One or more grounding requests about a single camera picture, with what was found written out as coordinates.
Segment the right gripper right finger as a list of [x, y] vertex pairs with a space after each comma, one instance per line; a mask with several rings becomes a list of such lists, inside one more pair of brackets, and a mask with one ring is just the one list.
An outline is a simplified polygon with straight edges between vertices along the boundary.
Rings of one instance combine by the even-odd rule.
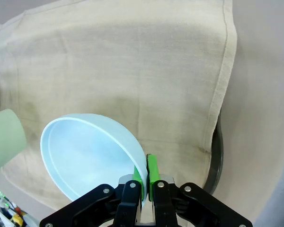
[[177, 217], [195, 227], [251, 227], [252, 223], [194, 183], [177, 187], [160, 174], [157, 157], [147, 155], [149, 199], [155, 226], [178, 227]]

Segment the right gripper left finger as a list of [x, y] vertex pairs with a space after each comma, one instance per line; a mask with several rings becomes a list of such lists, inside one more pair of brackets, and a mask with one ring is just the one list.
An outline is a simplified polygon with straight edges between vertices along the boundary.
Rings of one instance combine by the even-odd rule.
[[41, 227], [99, 227], [113, 220], [114, 227], [134, 227], [141, 213], [142, 178], [132, 175], [119, 179], [116, 188], [101, 184], [67, 206], [41, 220]]

